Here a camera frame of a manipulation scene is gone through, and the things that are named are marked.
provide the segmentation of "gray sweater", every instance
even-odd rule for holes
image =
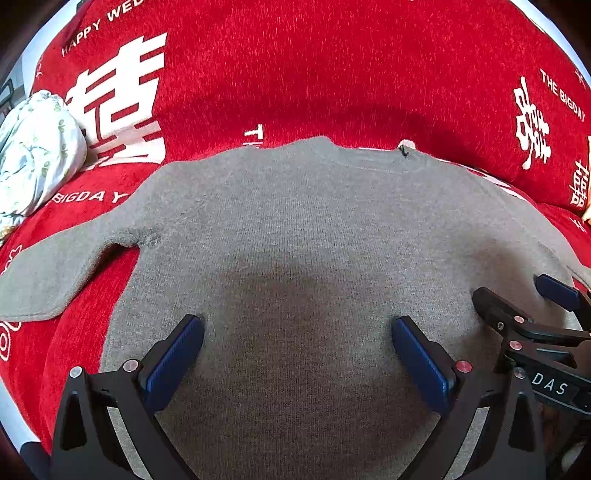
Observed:
[[[158,416],[203,480],[396,478],[437,416],[396,357],[392,317],[412,316],[455,359],[491,368],[499,338],[474,312],[474,289],[579,328],[533,279],[591,285],[563,236],[498,186],[416,151],[320,137],[162,167],[113,211],[20,253],[0,278],[0,318],[61,313],[112,244],[141,253],[103,371],[141,358],[185,313],[207,322]]]

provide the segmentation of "bundled white cloth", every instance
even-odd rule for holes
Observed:
[[[85,159],[84,136],[58,95],[41,90],[7,115],[0,127],[0,247]]]

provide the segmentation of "blue gripper pad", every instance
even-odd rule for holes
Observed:
[[[168,347],[170,345],[161,353],[161,360],[153,367],[145,380],[145,385],[143,385],[144,404],[151,413],[166,408],[185,372],[193,364],[199,350],[201,350],[205,336],[203,321],[199,317],[187,315],[181,324],[166,340],[157,342],[152,347],[154,351],[158,352],[159,346]]]
[[[392,342],[429,408],[440,415],[447,414],[450,410],[449,397],[453,381],[450,382],[449,376],[446,379],[427,352],[431,347],[428,344],[434,342],[427,340],[410,317],[392,321]]]
[[[560,305],[564,310],[573,312],[580,307],[579,291],[561,281],[542,274],[535,279],[535,288],[544,298]]]

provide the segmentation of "screw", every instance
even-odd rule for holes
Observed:
[[[525,370],[523,370],[521,367],[517,367],[513,369],[513,374],[519,378],[520,380],[523,380],[525,378]]]
[[[135,359],[131,359],[131,360],[127,360],[124,364],[123,364],[123,370],[125,370],[126,372],[133,372],[135,371],[136,368],[138,368],[139,366],[139,362]]]
[[[456,368],[462,373],[470,373],[472,371],[472,364],[470,362],[466,362],[465,360],[460,360],[456,363]]]
[[[521,345],[521,343],[519,343],[517,340],[512,340],[509,342],[509,346],[513,349],[513,350],[521,350],[521,348],[523,347]]]
[[[82,375],[82,367],[74,367],[74,368],[72,368],[72,370],[70,370],[70,376],[72,378],[78,378],[81,375]]]

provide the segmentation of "red bedding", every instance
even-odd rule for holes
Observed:
[[[541,211],[591,257],[589,228],[573,230],[566,211],[587,205],[589,90],[507,0],[95,0],[75,22],[34,90],[65,98],[96,161],[9,238],[0,265],[121,204],[163,163],[314,135],[386,149],[411,139],[486,170],[551,204]],[[0,323],[0,375],[47,448],[67,372],[97,371],[136,260],[117,252],[56,320]]]

